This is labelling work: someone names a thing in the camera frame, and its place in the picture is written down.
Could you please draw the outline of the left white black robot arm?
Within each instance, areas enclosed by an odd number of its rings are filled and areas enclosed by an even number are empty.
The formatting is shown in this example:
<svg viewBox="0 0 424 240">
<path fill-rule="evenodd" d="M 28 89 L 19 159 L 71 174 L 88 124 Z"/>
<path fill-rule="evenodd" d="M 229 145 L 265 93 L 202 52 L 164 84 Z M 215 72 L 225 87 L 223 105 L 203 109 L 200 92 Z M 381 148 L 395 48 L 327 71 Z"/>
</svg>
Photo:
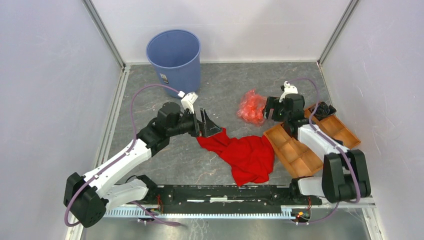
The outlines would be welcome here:
<svg viewBox="0 0 424 240">
<path fill-rule="evenodd" d="M 198 119 L 196 112 L 188 107 L 182 110 L 179 104 L 166 102 L 119 153 L 85 174 L 71 174 L 66 180 L 63 199 L 65 225 L 81 224 L 89 228 L 107 211 L 121 205 L 141 200 L 145 204 L 153 203 L 157 190 L 142 179 L 137 177 L 124 184 L 118 184 L 118 180 L 163 150 L 174 136 L 209 138 L 223 131 L 205 109 L 200 109 L 200 116 Z"/>
</svg>

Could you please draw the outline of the red translucent trash bag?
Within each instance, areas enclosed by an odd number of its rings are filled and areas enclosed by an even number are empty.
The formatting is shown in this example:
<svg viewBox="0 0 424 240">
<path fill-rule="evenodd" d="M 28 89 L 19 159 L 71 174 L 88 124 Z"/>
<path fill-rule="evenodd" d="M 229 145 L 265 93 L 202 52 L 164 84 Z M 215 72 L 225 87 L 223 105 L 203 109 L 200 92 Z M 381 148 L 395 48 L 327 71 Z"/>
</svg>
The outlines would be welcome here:
<svg viewBox="0 0 424 240">
<path fill-rule="evenodd" d="M 266 101 L 266 97 L 251 89 L 242 96 L 236 115 L 246 123 L 262 126 L 265 122 L 263 110 Z"/>
</svg>

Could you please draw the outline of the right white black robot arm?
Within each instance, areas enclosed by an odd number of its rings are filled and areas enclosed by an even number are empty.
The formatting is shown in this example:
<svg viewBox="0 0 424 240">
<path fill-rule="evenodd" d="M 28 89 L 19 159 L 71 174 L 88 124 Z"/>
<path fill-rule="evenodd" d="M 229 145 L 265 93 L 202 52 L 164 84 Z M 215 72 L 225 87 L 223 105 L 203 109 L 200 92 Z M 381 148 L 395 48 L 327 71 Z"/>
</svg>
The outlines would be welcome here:
<svg viewBox="0 0 424 240">
<path fill-rule="evenodd" d="M 267 97 L 262 113 L 265 120 L 277 122 L 264 136 L 292 176 L 288 196 L 293 203 L 302 204 L 309 196 L 330 203 L 356 202 L 371 195 L 366 156 L 351 149 L 358 140 L 351 135 L 336 139 L 335 130 L 346 130 L 340 121 L 334 128 L 321 130 L 321 121 L 296 93 Z"/>
</svg>

